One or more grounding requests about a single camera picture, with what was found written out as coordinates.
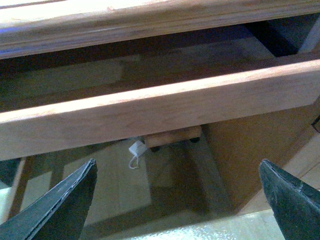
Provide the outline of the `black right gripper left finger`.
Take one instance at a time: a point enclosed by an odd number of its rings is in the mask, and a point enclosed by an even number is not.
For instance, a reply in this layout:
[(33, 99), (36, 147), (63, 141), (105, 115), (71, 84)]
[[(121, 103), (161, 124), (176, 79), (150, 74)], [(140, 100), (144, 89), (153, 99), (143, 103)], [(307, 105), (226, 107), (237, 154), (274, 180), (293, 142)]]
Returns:
[(92, 204), (97, 164), (90, 159), (0, 226), (2, 240), (78, 240)]

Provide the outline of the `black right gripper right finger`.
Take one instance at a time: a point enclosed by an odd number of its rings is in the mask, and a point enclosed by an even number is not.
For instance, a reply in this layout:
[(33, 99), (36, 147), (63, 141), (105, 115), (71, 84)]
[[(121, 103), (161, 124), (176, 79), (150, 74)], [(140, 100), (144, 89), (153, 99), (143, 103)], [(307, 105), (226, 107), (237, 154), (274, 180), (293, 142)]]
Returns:
[(286, 240), (320, 238), (320, 192), (264, 159), (259, 165), (262, 189)]

